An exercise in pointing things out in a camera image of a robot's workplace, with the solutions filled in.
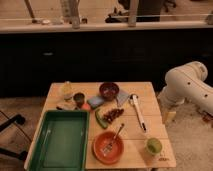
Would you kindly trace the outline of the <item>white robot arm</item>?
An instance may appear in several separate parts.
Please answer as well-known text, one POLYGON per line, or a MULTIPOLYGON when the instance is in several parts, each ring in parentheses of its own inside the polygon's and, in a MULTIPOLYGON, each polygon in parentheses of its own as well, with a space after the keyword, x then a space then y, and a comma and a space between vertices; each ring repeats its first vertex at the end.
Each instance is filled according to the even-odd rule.
POLYGON ((175 67, 165 74, 166 85, 157 97, 164 124, 174 118, 175 108, 185 100, 196 104, 204 115, 213 119, 213 87, 205 83, 207 76, 207 67, 199 61, 175 67))

